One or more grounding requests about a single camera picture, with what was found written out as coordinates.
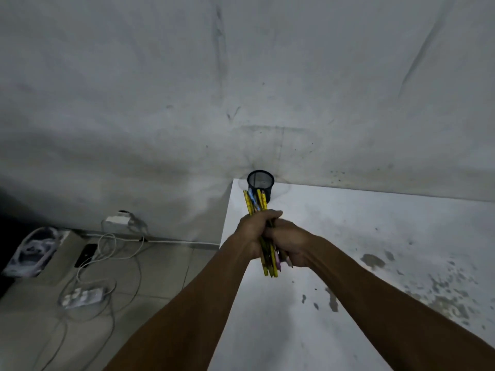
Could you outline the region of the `person's left hand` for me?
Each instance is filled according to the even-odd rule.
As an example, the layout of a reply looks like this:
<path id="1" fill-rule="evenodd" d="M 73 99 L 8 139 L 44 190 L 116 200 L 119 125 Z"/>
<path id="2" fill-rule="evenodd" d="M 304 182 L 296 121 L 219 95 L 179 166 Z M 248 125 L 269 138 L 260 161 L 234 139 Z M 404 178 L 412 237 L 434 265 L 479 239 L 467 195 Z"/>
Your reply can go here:
<path id="1" fill-rule="evenodd" d="M 243 248 L 248 250 L 251 260 L 261 257 L 262 249 L 260 239 L 262 236 L 274 239 L 275 220 L 266 224 L 254 224 L 253 215 L 246 215 L 238 224 L 234 232 L 235 238 L 240 242 Z"/>

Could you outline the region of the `white wall adapter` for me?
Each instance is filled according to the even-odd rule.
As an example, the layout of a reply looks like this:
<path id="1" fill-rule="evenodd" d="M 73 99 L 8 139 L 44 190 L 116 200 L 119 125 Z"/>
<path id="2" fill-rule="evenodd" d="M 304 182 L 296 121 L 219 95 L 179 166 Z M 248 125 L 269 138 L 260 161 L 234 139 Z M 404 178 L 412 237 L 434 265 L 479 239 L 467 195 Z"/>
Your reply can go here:
<path id="1" fill-rule="evenodd" d="M 129 226 L 133 224 L 134 219 L 135 217 L 132 212 L 119 210 L 115 214 L 108 216 L 103 222 L 119 226 Z"/>

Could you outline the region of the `grey cardboard box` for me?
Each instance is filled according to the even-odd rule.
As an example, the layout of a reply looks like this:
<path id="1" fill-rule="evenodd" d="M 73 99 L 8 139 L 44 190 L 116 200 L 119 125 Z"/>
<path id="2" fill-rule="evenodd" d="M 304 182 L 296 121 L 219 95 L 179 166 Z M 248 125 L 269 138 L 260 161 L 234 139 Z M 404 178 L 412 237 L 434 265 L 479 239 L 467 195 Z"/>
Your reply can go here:
<path id="1" fill-rule="evenodd" d="M 74 272 L 75 264 L 86 242 L 73 230 L 62 230 L 58 249 L 44 269 L 34 277 L 26 280 L 29 284 L 56 286 L 67 274 Z"/>

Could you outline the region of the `black mesh pencil holder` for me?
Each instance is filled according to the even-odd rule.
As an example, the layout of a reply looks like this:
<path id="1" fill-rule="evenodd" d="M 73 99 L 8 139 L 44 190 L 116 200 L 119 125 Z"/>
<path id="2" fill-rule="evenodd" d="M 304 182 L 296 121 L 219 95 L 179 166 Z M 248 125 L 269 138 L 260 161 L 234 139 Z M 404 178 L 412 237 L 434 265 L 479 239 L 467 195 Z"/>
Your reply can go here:
<path id="1" fill-rule="evenodd" d="M 271 190 L 275 184 L 274 176 L 265 170 L 254 170 L 246 178 L 249 188 L 252 191 L 260 189 L 265 193 L 266 202 L 270 202 Z"/>

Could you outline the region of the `black smartphone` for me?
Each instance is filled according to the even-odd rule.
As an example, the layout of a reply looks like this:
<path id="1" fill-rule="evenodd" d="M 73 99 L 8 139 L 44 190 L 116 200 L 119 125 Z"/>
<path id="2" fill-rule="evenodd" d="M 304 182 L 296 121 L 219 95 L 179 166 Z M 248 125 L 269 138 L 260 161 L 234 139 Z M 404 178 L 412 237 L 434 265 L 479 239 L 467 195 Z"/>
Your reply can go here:
<path id="1" fill-rule="evenodd" d="M 78 259 L 76 260 L 74 264 L 74 268 L 85 268 L 87 267 L 90 262 L 92 262 L 96 251 L 97 251 L 97 243 L 88 243 L 86 244 L 80 255 L 78 256 Z"/>

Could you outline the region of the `white power strip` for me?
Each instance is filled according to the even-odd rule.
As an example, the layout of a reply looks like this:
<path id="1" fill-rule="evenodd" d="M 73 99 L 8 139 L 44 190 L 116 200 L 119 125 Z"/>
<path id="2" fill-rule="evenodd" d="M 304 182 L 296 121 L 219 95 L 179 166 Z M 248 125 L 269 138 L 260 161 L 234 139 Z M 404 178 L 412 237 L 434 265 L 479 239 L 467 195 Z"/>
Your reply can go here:
<path id="1" fill-rule="evenodd" d="M 106 296 L 106 289 L 96 287 L 91 289 L 76 288 L 72 293 L 65 295 L 61 300 L 61 306 L 66 309 L 74 309 L 83 306 L 94 305 L 102 302 Z"/>

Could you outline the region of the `person's left forearm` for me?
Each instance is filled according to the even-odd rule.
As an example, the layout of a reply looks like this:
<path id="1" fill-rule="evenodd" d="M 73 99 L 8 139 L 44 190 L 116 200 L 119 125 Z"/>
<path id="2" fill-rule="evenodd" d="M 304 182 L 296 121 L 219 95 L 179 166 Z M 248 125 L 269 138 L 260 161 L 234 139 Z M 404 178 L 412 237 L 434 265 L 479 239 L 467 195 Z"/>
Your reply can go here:
<path id="1" fill-rule="evenodd" d="M 237 231 L 203 270 L 143 324 L 103 371 L 206 371 L 258 236 Z"/>

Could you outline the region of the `person's right hand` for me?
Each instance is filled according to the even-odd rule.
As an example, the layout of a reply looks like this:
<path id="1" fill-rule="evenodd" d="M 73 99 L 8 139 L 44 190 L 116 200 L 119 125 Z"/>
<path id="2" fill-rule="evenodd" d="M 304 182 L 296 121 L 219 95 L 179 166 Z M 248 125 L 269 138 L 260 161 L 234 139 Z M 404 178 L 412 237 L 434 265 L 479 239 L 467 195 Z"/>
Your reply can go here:
<path id="1" fill-rule="evenodd" d="M 272 242 L 280 250 L 287 253 L 295 267 L 311 267 L 308 259 L 309 251 L 318 242 L 319 237 L 297 226 L 296 224 L 278 218 L 274 224 L 274 239 Z"/>

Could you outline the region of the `person's right forearm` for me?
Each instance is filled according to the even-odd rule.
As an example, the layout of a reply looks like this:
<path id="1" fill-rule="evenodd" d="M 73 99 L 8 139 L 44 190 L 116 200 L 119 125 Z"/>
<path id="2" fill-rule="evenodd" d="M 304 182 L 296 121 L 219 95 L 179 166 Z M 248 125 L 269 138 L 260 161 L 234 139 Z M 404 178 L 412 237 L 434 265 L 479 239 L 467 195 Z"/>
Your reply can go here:
<path id="1" fill-rule="evenodd" d="M 495 349 L 311 235 L 308 266 L 394 371 L 495 371 Z"/>

